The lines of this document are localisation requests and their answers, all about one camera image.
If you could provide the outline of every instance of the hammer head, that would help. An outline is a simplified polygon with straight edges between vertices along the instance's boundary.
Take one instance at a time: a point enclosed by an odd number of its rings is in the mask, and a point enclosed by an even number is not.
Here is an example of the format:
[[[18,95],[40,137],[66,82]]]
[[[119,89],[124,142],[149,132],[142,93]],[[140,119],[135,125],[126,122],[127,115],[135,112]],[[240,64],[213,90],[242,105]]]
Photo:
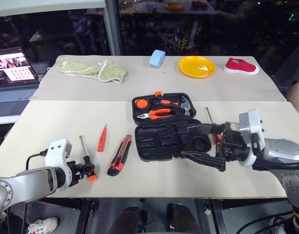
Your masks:
[[[189,110],[190,110],[190,104],[189,104],[189,101],[184,97],[182,96],[181,97],[181,107],[184,109],[184,115],[185,116],[190,116],[189,114]]]

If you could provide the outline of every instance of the orange pliers handle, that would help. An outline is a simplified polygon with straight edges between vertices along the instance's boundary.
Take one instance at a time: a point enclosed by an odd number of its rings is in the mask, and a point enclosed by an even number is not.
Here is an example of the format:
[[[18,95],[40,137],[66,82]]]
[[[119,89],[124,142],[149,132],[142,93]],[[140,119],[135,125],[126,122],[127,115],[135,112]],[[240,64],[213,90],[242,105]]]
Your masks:
[[[159,110],[153,110],[153,111],[149,111],[149,119],[150,120],[156,120],[158,118],[167,118],[167,117],[171,117],[172,115],[167,115],[167,116],[157,116],[157,114],[161,114],[161,113],[170,113],[171,109],[159,109]]]

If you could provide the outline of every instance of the black tool case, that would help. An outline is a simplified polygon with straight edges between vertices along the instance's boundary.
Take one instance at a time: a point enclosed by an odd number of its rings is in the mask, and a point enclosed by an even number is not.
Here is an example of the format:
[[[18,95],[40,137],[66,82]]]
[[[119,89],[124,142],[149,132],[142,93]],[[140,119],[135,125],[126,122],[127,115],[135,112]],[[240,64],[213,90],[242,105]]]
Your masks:
[[[190,110],[185,115],[181,108],[184,98],[189,102]],[[172,115],[166,118],[150,120],[138,118],[140,114],[146,114],[151,110],[171,109],[171,113],[160,113],[158,116]],[[208,135],[193,133],[187,129],[189,126],[199,124],[200,121],[193,119],[196,110],[187,94],[171,93],[135,97],[132,100],[133,120],[138,125],[135,129],[136,148],[143,161],[165,161],[173,157],[182,157],[181,151],[208,152],[211,143]]]

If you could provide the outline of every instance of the light green cloth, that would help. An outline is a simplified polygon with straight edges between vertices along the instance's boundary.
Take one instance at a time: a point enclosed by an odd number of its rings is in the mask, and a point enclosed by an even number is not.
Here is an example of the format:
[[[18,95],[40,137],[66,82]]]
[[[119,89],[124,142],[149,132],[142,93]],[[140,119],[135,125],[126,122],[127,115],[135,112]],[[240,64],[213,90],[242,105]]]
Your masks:
[[[110,59],[102,63],[89,64],[75,61],[64,61],[60,72],[70,76],[81,76],[94,78],[101,82],[112,81],[115,83],[124,82],[127,71]]]

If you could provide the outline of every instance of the blue sponge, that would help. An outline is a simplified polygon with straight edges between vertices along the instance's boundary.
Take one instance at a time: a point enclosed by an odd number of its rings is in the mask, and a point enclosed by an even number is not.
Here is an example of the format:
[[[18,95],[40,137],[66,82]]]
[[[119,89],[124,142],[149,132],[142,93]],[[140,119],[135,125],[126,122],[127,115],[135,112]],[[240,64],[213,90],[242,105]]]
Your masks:
[[[165,58],[165,51],[154,50],[153,54],[150,57],[150,65],[152,67],[160,67],[160,64],[163,62]]]

